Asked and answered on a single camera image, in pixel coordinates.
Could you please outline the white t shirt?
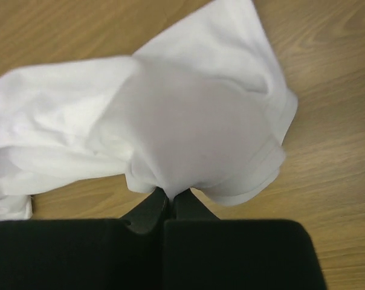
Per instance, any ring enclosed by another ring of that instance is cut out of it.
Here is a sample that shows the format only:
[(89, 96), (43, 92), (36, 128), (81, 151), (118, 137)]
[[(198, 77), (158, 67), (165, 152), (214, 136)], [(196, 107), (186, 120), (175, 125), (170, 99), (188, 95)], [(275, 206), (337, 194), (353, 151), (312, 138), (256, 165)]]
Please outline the white t shirt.
[(278, 176), (296, 111), (251, 1), (212, 1), (130, 56), (14, 69), (0, 77), (0, 221), (114, 175), (244, 203)]

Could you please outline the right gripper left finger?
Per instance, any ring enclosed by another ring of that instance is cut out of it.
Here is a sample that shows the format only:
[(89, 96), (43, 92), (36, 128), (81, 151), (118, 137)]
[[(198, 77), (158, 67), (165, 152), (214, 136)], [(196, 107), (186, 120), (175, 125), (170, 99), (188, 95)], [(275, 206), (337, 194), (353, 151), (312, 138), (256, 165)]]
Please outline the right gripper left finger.
[(0, 222), (0, 289), (161, 289), (161, 189), (119, 219)]

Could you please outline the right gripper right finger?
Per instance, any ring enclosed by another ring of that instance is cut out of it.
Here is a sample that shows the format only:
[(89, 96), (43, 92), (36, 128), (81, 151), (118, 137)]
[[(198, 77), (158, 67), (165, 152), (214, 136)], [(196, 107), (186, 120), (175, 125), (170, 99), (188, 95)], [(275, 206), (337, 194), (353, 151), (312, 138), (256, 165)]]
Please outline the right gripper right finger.
[(164, 289), (326, 289), (312, 240), (285, 219), (221, 220), (190, 190), (164, 224)]

